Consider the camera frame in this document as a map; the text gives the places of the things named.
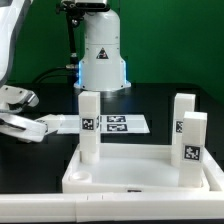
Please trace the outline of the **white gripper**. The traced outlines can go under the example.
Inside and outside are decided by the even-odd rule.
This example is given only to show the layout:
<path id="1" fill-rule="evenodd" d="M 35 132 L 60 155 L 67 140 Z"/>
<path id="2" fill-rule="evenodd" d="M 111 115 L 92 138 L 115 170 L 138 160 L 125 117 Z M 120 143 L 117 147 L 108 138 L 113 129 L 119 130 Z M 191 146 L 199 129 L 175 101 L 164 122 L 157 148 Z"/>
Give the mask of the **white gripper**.
<path id="1" fill-rule="evenodd" d="M 47 126 L 18 115 L 0 113 L 0 133 L 25 141 L 41 142 Z"/>

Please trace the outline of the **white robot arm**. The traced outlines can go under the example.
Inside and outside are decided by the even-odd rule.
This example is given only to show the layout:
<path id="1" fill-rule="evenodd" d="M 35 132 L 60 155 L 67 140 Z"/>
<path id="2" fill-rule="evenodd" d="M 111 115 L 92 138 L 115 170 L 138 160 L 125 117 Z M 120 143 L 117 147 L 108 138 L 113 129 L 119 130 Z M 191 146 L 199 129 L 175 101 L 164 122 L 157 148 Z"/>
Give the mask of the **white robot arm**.
<path id="1" fill-rule="evenodd" d="M 14 48 L 20 25 L 34 0 L 0 0 L 0 133 L 28 142 L 40 142 L 57 125 L 57 121 L 38 122 L 21 117 L 21 108 L 13 104 L 34 106 L 36 94 L 6 84 L 13 66 Z M 71 22 L 87 24 L 83 59 L 70 51 L 70 59 L 78 71 L 76 85 L 91 91 L 117 91 L 131 86 L 126 78 L 126 63 L 120 56 L 120 20 L 107 0 L 61 0 L 59 9 Z"/>

